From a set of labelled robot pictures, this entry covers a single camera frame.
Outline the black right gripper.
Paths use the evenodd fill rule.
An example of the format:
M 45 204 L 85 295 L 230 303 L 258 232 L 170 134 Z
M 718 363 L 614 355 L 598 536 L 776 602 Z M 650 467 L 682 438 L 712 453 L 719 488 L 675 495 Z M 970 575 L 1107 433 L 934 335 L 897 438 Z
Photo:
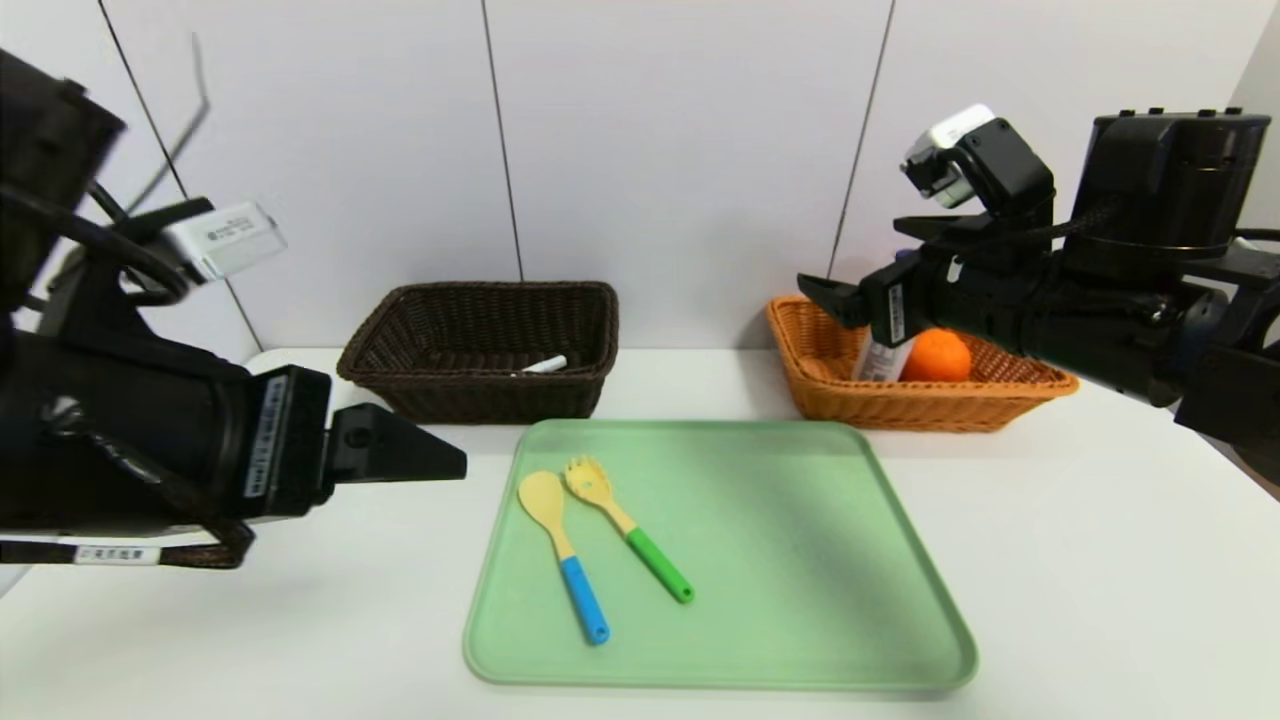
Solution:
M 796 282 L 841 327 L 869 325 L 890 347 L 945 328 L 1024 357 L 1021 325 L 1044 275 L 1044 247 L 919 247 L 858 286 L 804 273 Z

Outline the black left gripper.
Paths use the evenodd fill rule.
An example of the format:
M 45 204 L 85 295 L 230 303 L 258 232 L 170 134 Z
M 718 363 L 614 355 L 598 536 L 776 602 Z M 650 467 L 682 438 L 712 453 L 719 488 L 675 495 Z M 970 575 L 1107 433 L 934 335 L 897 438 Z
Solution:
M 332 415 L 330 379 L 283 366 L 252 375 L 211 357 L 163 369 L 19 333 L 3 379 L 3 532 L 169 534 L 195 518 L 83 436 L 52 428 L 76 405 L 90 429 L 192 483 L 224 518 L 303 516 L 338 486 L 462 480 L 467 454 L 375 404 Z M 326 439 L 326 482 L 323 479 Z

